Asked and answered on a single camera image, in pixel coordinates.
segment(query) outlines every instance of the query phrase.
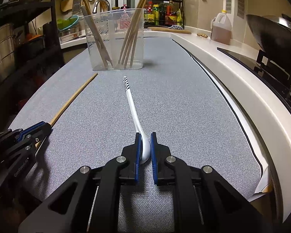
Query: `cutting board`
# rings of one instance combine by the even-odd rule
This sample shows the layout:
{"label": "cutting board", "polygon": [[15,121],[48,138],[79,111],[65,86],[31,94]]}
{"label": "cutting board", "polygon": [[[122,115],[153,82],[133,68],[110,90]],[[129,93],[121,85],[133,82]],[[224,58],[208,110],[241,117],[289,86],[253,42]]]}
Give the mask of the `cutting board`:
{"label": "cutting board", "polygon": [[148,29],[150,29],[152,31],[158,31],[158,32],[173,32],[173,33],[192,34],[188,30],[177,30],[177,29],[170,29],[170,28],[164,28],[164,27],[148,27]]}
{"label": "cutting board", "polygon": [[62,0],[61,1],[61,11],[66,12],[72,10],[73,0]]}

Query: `gray textured cloth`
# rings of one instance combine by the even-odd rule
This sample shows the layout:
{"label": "gray textured cloth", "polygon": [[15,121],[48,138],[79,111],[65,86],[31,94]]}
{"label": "gray textured cloth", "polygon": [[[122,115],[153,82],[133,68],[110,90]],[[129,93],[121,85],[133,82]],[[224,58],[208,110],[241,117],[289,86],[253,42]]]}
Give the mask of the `gray textured cloth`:
{"label": "gray textured cloth", "polygon": [[[85,50],[42,85],[11,128],[50,121],[93,73]],[[213,166],[244,197],[254,193],[260,167],[233,112],[185,50],[157,37],[145,38],[142,69],[100,71],[59,118],[25,180],[34,196],[44,200],[80,166],[103,166],[134,142],[124,75],[149,137],[157,132],[158,142],[190,166]],[[121,189],[119,231],[174,230],[170,189],[154,186],[150,161],[138,186]]]}

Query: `wooden chopstick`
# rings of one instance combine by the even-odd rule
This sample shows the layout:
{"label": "wooden chopstick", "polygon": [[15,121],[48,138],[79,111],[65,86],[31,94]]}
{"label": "wooden chopstick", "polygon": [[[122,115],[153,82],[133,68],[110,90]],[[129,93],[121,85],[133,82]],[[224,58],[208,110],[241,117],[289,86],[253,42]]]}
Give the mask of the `wooden chopstick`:
{"label": "wooden chopstick", "polygon": [[[145,0],[139,0],[136,8],[137,9],[144,8],[144,1]],[[132,21],[131,21],[131,23],[129,25],[129,28],[127,30],[127,33],[126,33],[126,36],[125,36],[125,39],[124,39],[124,42],[123,42],[123,45],[122,45],[121,53],[120,53],[119,63],[123,63],[124,60],[125,60],[125,58],[123,58],[123,62],[121,62],[121,58],[122,58],[123,53],[125,52],[125,55],[124,56],[126,56],[126,54],[127,54],[127,49],[128,49],[128,45],[129,45],[129,44],[126,45],[127,44],[127,40],[128,40],[129,35],[131,34],[132,27],[135,26],[136,21],[138,20],[139,16],[140,16],[140,11],[137,10],[135,12],[135,14],[134,14],[134,16],[132,18]]]}
{"label": "wooden chopstick", "polygon": [[[95,73],[92,77],[90,77],[71,97],[70,99],[61,107],[61,109],[56,113],[56,115],[53,117],[53,119],[50,121],[51,127],[54,126],[54,124],[58,121],[58,119],[61,117],[61,115],[65,112],[65,110],[69,107],[69,105],[77,98],[77,96],[86,88],[86,86],[98,75],[98,73]],[[42,141],[38,142],[36,144],[36,149],[39,149]]]}
{"label": "wooden chopstick", "polygon": [[[88,16],[88,15],[91,15],[91,8],[89,6],[89,3],[88,3],[88,0],[84,0],[84,6],[86,8],[86,11],[84,11],[82,9],[83,6],[81,6],[81,10],[83,12],[83,15],[85,12],[87,12],[87,15],[84,15],[84,16]],[[93,36],[95,38],[95,41],[96,41],[96,44],[97,44],[97,48],[98,48],[98,51],[99,51],[99,54],[101,56],[101,59],[102,59],[102,62],[104,64],[104,67],[107,69],[108,68],[108,62],[107,60],[111,63],[111,66],[112,65],[112,60],[109,56],[109,53],[107,51],[107,48],[105,47],[105,44],[100,36],[100,33],[95,25],[95,22],[92,20],[92,18],[89,18],[89,19],[85,19],[89,28],[91,29],[92,33],[93,33]]]}
{"label": "wooden chopstick", "polygon": [[[140,0],[140,3],[141,3],[141,7],[144,8],[144,6],[146,5],[147,3],[147,0]],[[126,59],[125,59],[125,63],[124,63],[124,68],[126,68],[127,66],[127,60],[128,60],[128,57],[129,57],[129,53],[130,53],[130,49],[131,49],[131,46],[132,46],[132,43],[134,44],[133,45],[133,50],[132,50],[132,55],[131,55],[131,62],[130,62],[130,67],[132,67],[133,65],[133,58],[134,58],[134,55],[135,55],[135,49],[136,49],[136,43],[137,43],[137,37],[138,37],[138,30],[139,30],[139,21],[142,17],[142,11],[139,12],[139,15],[136,17],[136,22],[134,22],[133,24],[133,27],[132,27],[132,30],[130,31],[130,34],[129,37],[128,37],[128,45],[126,46],[126,49],[125,49],[125,55],[126,56]]]}

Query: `faucet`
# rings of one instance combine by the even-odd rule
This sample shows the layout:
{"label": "faucet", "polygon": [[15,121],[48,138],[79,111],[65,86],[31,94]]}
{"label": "faucet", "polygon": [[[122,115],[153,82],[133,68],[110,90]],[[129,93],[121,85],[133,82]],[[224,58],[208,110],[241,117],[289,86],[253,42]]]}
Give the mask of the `faucet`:
{"label": "faucet", "polygon": [[107,4],[107,11],[110,11],[111,8],[110,8],[110,3],[108,2],[108,0],[97,0],[94,4],[94,9],[93,9],[93,14],[96,14],[97,13],[97,8],[98,8],[98,4],[101,2],[101,1],[104,1],[106,4]]}

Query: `green bottle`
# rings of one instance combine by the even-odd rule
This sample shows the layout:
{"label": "green bottle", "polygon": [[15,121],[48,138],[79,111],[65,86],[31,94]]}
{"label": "green bottle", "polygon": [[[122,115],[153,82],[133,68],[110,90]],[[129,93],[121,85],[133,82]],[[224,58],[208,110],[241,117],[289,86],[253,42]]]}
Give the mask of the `green bottle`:
{"label": "green bottle", "polygon": [[153,14],[154,14],[155,25],[159,25],[159,7],[158,7],[158,4],[153,5]]}

